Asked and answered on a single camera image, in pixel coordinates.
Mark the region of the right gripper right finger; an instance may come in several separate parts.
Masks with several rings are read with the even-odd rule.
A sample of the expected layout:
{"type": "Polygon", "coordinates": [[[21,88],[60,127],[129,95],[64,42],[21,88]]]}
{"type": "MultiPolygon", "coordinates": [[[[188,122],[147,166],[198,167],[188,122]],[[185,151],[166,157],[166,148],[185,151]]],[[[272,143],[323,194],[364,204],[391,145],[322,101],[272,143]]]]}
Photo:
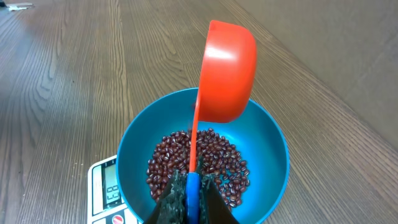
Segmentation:
{"type": "Polygon", "coordinates": [[[238,224],[227,208],[212,175],[203,175],[200,188],[200,224],[238,224]]]}

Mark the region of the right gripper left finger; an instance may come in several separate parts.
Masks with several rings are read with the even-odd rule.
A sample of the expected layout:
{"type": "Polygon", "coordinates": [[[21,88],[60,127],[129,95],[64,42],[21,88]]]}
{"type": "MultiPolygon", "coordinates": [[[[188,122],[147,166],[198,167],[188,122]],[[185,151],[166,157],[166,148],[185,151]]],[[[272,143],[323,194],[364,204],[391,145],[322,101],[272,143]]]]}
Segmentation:
{"type": "Polygon", "coordinates": [[[144,224],[184,224],[187,175],[175,171],[144,224]]]}

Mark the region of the red adzuki beans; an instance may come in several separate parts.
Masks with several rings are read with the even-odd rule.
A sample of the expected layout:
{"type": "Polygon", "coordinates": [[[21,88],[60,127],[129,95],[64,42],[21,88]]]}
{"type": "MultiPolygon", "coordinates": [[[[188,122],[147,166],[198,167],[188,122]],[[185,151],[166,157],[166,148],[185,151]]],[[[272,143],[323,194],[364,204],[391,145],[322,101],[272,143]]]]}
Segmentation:
{"type": "MultiPolygon", "coordinates": [[[[146,184],[156,202],[175,172],[189,170],[192,130],[176,131],[163,136],[156,144],[152,158],[147,161],[146,184]]],[[[243,203],[242,194],[250,185],[248,162],[224,136],[214,129],[197,131],[197,159],[203,159],[200,171],[212,178],[228,208],[243,203]]]]}

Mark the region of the red scoop with blue handle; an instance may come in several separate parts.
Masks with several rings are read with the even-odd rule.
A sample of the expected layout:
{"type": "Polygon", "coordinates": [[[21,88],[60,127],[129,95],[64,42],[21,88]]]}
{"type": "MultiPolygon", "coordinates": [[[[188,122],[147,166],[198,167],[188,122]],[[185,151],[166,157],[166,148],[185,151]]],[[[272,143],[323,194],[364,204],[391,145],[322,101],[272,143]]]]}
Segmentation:
{"type": "Polygon", "coordinates": [[[256,63],[256,41],[249,30],[226,22],[210,22],[193,117],[186,186],[189,223],[198,223],[200,214],[200,176],[195,172],[198,123],[229,123],[243,113],[254,83],[256,63]]]}

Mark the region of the teal plastic bowl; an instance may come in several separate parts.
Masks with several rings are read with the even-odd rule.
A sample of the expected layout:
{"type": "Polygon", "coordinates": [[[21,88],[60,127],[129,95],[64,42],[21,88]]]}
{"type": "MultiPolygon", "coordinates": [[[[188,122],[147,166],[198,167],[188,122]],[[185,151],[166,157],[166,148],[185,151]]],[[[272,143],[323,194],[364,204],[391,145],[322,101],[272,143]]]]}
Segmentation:
{"type": "MultiPolygon", "coordinates": [[[[147,161],[163,136],[192,127],[197,91],[184,89],[154,101],[133,119],[121,139],[116,158],[119,191],[140,221],[147,219],[155,207],[146,184],[147,161]]],[[[289,150],[281,129],[252,100],[231,123],[198,124],[199,130],[208,128],[234,144],[248,163],[250,184],[233,216],[239,223],[262,223],[280,202],[289,178],[289,150]]]]}

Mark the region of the white digital kitchen scale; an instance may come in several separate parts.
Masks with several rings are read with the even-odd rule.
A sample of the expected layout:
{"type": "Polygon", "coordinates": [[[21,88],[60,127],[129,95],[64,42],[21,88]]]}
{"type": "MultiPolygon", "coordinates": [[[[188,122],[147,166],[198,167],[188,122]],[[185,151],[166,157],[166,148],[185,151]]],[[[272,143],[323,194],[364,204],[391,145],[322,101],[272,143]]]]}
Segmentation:
{"type": "Polygon", "coordinates": [[[87,181],[87,224],[141,224],[119,192],[116,156],[94,163],[87,181]]]}

